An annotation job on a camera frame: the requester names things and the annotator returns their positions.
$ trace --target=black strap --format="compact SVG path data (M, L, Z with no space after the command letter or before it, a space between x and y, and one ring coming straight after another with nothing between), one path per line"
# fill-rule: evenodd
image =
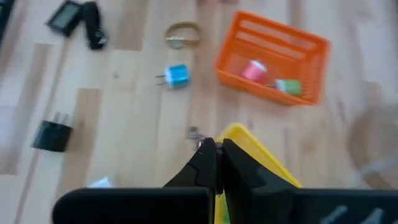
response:
M85 2L81 7L81 17L86 24L86 37L91 50L100 50L108 42L101 28L101 16L96 2Z

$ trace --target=orange basket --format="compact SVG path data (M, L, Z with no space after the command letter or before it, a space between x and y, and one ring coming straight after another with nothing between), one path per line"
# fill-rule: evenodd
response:
M319 103L330 42L293 27L238 11L221 49L216 71L226 86L286 105ZM251 60L267 72L258 82L242 76ZM276 79L298 80L302 94L293 96L266 85Z

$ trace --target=plastic basket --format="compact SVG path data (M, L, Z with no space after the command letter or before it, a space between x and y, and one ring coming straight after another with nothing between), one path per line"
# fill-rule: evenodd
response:
M319 103L330 43L328 40L269 19L238 11L219 54L216 71L226 86L286 105ZM267 67L258 82L241 74L250 60ZM266 85L298 80L302 94L292 96Z
M283 165L263 146L242 124L232 124L229 126L216 141L222 142L224 138L231 139L241 149L245 150L251 157L260 162L264 167L285 179L296 187L301 187L300 183L283 167ZM226 208L224 204L225 196L216 197L215 223L224 223Z

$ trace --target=yellow object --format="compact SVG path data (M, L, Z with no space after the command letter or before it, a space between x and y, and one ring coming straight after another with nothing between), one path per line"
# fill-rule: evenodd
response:
M216 141L222 142L225 138L234 141L241 149L279 177L296 187L301 187L292 174L242 124L231 124ZM221 197L216 196L215 224L224 223L226 204L223 200L225 200L224 194Z

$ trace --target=gold bracelet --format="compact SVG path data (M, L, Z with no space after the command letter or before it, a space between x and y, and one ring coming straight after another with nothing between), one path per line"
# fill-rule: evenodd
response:
M184 37L177 37L172 35L177 29L193 29L197 32L197 38L193 40L188 40ZM201 41L201 29L199 25L195 22L178 22L171 25L165 32L166 43L172 49L181 49L182 47L197 47Z

